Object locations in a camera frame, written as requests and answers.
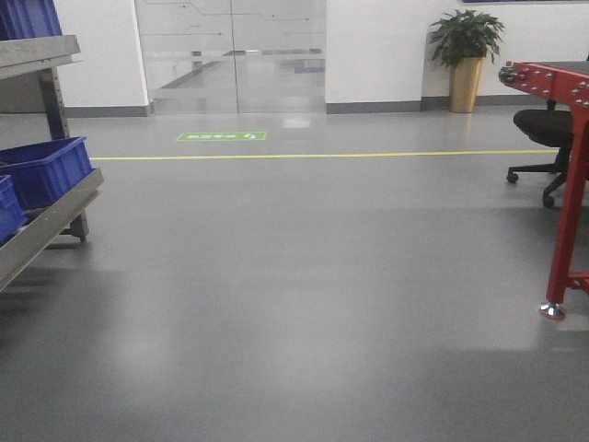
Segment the green floor sign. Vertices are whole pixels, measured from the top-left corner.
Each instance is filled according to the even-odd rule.
[[[242,141],[265,140],[266,132],[188,132],[177,141]]]

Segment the red metal frame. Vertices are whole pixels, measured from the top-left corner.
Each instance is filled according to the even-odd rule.
[[[571,107],[574,141],[546,293],[548,302],[561,304],[567,288],[589,294],[589,272],[570,271],[589,167],[589,75],[544,64],[513,63],[510,66],[514,69],[514,81],[506,86]]]

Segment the potted plant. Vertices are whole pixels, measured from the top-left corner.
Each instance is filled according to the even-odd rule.
[[[497,17],[467,9],[432,23],[428,42],[435,45],[432,60],[450,67],[450,111],[472,112],[479,88],[480,70],[488,54],[495,62],[504,25]]]

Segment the chair wheel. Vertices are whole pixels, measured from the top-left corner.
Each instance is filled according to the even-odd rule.
[[[513,172],[507,173],[507,177],[505,177],[505,178],[507,179],[507,182],[511,182],[512,184],[517,182],[517,180],[519,180],[519,176]]]
[[[554,207],[554,198],[552,198],[550,195],[543,196],[542,203],[544,204],[544,207]]]

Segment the yellow floor line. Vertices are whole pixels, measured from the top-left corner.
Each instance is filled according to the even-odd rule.
[[[382,152],[366,154],[267,154],[267,155],[198,155],[170,157],[92,157],[94,161],[164,161],[180,159],[281,159],[281,158],[377,158],[377,157],[447,157],[457,155],[554,154],[557,149],[467,150],[450,152]]]

